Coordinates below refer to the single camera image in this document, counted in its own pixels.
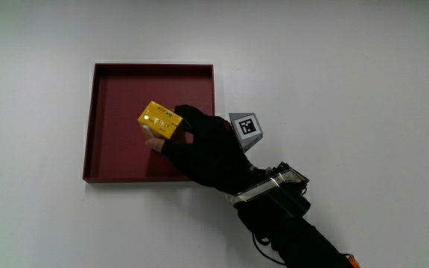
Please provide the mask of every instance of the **wrist strap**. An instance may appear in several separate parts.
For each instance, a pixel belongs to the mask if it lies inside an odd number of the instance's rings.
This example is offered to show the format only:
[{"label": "wrist strap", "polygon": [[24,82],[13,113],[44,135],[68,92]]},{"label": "wrist strap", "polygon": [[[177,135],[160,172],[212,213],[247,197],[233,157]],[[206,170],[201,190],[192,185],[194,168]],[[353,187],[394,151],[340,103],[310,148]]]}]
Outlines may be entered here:
[{"label": "wrist strap", "polygon": [[284,170],[276,175],[270,177],[269,179],[254,185],[245,191],[242,191],[236,195],[226,194],[226,198],[235,206],[240,202],[248,202],[262,194],[267,193],[275,188],[280,187],[282,183],[291,183],[291,182],[304,182],[307,184],[309,179],[303,176],[301,173],[297,172],[293,168]]}]

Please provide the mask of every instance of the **red tray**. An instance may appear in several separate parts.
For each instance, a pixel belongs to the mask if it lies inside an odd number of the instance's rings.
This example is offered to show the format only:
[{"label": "red tray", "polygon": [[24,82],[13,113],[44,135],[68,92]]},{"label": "red tray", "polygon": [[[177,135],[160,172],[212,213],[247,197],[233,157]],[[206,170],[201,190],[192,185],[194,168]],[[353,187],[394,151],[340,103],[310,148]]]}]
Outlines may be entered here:
[{"label": "red tray", "polygon": [[137,118],[150,101],[215,113],[212,65],[95,64],[83,179],[87,182],[188,180],[145,146]]}]

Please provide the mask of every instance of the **black cable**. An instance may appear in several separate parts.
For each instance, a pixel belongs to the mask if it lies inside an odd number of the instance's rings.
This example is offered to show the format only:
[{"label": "black cable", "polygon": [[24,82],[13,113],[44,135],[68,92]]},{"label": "black cable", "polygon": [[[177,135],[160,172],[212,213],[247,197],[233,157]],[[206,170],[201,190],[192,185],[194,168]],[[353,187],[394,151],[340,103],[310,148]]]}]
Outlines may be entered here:
[{"label": "black cable", "polygon": [[265,255],[265,254],[264,254],[264,252],[262,252],[262,251],[259,249],[258,244],[256,243],[256,239],[254,238],[254,233],[252,233],[252,242],[254,243],[254,246],[255,246],[255,247],[256,247],[256,249],[259,251],[259,253],[261,253],[264,257],[266,257],[266,258],[268,258],[268,259],[270,259],[270,260],[274,261],[274,262],[275,262],[275,263],[277,263],[277,264],[281,264],[281,265],[286,266],[286,264],[283,264],[282,262],[277,261],[277,260],[274,260],[273,258],[269,257],[268,255]]}]

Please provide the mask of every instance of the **small yellow box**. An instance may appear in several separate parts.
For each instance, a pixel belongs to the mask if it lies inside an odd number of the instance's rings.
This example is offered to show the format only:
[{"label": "small yellow box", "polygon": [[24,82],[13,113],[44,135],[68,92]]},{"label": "small yellow box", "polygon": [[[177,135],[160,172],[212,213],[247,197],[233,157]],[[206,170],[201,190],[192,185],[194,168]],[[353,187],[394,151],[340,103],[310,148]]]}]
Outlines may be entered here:
[{"label": "small yellow box", "polygon": [[139,124],[147,139],[170,139],[183,118],[151,101],[139,117]]}]

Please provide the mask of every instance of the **black glove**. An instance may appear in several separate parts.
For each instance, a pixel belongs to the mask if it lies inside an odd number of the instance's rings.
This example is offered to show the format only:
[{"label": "black glove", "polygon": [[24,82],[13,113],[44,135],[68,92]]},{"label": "black glove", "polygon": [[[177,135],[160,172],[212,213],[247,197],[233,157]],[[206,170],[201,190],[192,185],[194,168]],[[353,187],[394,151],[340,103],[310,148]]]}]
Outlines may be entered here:
[{"label": "black glove", "polygon": [[[184,130],[193,134],[193,143],[164,141],[161,153],[181,173],[228,194],[237,194],[264,180],[250,170],[250,162],[228,121],[205,115],[189,105],[176,106],[174,112],[188,123],[189,127]],[[152,140],[147,141],[147,145],[153,149],[163,142]]]}]

